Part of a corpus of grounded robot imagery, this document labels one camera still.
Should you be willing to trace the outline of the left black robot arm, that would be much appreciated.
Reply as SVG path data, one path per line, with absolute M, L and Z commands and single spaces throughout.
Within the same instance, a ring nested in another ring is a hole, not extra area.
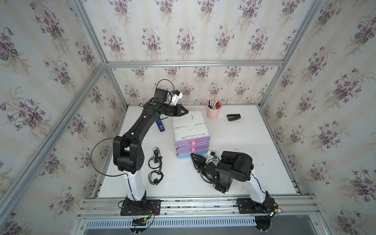
M 142 183 L 141 170 L 145 155 L 142 142 L 151 126 L 160 119 L 180 117 L 188 114 L 188 110 L 178 103 L 183 94 L 178 91 L 169 92 L 156 89 L 154 96 L 142 105 L 142 112 L 134 125 L 121 137 L 113 140 L 113 163 L 125 178 L 128 196 L 124 203 L 137 210 L 147 208 L 146 190 Z

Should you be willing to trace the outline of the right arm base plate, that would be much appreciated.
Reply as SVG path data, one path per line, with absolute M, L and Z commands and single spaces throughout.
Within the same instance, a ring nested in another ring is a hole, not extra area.
M 236 206 L 240 214 L 262 213 L 271 215 L 277 213 L 279 207 L 274 198 L 268 195 L 262 203 L 255 202 L 250 198 L 239 198 L 236 201 Z

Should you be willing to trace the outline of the purple top drawer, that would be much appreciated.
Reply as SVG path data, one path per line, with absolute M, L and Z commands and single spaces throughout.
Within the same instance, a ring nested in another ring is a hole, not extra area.
M 175 146 L 177 148 L 186 147 L 186 146 L 194 146 L 198 144 L 209 143 L 211 140 L 210 135 L 205 136 L 187 136 L 183 137 L 180 140 L 175 141 Z

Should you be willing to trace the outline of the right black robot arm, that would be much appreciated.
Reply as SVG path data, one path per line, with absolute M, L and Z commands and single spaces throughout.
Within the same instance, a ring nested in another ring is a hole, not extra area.
M 254 174 L 253 159 L 241 152 L 223 151 L 220 158 L 210 153 L 208 156 L 191 153 L 191 160 L 202 179 L 217 191 L 229 191 L 232 181 L 245 183 L 250 199 L 264 210 L 276 206 L 274 199 L 265 191 Z

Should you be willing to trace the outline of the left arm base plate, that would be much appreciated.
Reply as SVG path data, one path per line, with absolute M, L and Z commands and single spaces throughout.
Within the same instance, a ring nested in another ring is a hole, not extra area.
M 133 201 L 125 199 L 120 208 L 121 216 L 132 215 L 159 215 L 161 210 L 161 200 Z

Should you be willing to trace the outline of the purple drawer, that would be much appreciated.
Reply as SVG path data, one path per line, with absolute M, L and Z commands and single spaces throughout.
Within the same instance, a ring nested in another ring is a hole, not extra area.
M 183 137 L 180 140 L 175 141 L 175 146 L 177 148 L 186 147 L 186 146 L 194 146 L 198 144 L 209 143 L 211 140 L 210 135 L 205 136 L 187 136 Z
M 209 143 L 203 143 L 203 144 L 197 144 L 194 146 L 185 146 L 185 147 L 179 147 L 176 149 L 177 154 L 185 154 L 185 153 L 191 153 L 201 150 L 206 150 L 210 146 Z

